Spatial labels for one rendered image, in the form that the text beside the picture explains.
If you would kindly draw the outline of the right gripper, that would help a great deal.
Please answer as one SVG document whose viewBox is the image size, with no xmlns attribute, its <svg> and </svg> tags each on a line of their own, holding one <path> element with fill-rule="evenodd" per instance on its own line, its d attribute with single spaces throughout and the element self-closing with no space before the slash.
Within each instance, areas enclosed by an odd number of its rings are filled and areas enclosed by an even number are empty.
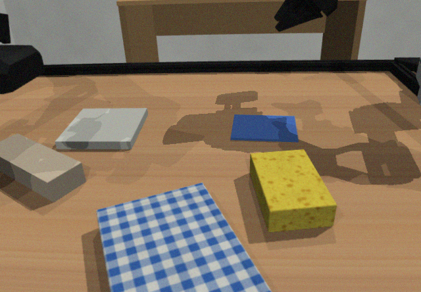
<svg viewBox="0 0 421 292">
<path fill-rule="evenodd" d="M 276 29 L 281 32 L 310 20 L 322 18 L 321 11 L 328 17 L 337 9 L 337 2 L 338 0 L 285 0 L 274 16 L 276 21 L 279 21 Z"/>
</svg>

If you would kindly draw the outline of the yellow sponge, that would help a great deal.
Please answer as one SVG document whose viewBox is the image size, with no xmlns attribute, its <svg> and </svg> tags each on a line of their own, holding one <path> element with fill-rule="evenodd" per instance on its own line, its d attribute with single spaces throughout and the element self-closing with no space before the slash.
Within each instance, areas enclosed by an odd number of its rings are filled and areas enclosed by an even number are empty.
<svg viewBox="0 0 421 292">
<path fill-rule="evenodd" d="M 334 225 L 337 204 L 304 149 L 250 154 L 268 232 Z"/>
</svg>

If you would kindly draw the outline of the blue and white checkered towel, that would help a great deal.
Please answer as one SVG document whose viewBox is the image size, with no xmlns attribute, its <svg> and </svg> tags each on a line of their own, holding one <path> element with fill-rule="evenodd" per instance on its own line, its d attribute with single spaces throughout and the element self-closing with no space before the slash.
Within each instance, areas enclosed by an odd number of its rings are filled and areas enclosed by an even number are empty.
<svg viewBox="0 0 421 292">
<path fill-rule="evenodd" d="M 203 183 L 96 213 L 110 292 L 271 292 Z"/>
</svg>

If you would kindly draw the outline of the beige rectangular block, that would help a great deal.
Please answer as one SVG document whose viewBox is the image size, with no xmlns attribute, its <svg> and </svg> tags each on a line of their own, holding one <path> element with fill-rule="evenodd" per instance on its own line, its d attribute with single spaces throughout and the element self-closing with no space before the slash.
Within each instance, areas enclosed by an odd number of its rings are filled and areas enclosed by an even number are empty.
<svg viewBox="0 0 421 292">
<path fill-rule="evenodd" d="M 0 141 L 0 171 L 52 202 L 86 182 L 81 162 L 20 134 Z"/>
</svg>

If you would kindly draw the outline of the blue flat rectangular pad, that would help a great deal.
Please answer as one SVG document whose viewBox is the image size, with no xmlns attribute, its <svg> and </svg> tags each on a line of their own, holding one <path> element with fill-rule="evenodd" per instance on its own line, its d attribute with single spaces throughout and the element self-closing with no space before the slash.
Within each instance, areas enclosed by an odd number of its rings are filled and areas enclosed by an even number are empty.
<svg viewBox="0 0 421 292">
<path fill-rule="evenodd" d="M 231 140 L 298 142 L 295 116 L 235 114 Z"/>
</svg>

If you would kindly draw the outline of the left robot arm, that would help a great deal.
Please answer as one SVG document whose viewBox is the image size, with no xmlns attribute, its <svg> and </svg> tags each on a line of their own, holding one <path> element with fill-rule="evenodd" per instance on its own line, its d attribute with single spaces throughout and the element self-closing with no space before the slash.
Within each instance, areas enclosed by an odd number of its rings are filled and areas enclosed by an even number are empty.
<svg viewBox="0 0 421 292">
<path fill-rule="evenodd" d="M 9 16 L 3 13 L 0 13 L 0 40 L 2 44 L 11 43 Z"/>
</svg>

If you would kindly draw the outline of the white flat square pad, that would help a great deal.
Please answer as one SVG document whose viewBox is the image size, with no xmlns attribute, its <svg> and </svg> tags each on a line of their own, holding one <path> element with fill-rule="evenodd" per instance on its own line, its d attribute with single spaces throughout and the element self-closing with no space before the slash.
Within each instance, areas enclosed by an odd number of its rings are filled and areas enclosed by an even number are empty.
<svg viewBox="0 0 421 292">
<path fill-rule="evenodd" d="M 82 109 L 55 141 L 57 149 L 132 149 L 147 108 Z"/>
</svg>

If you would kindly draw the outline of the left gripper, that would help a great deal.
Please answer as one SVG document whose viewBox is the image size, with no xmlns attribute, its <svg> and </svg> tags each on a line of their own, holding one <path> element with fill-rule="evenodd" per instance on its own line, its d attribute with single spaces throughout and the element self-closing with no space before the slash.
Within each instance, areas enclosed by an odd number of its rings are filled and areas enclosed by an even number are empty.
<svg viewBox="0 0 421 292">
<path fill-rule="evenodd" d="M 0 45 L 0 94 L 14 92 L 43 73 L 42 56 L 32 45 Z"/>
</svg>

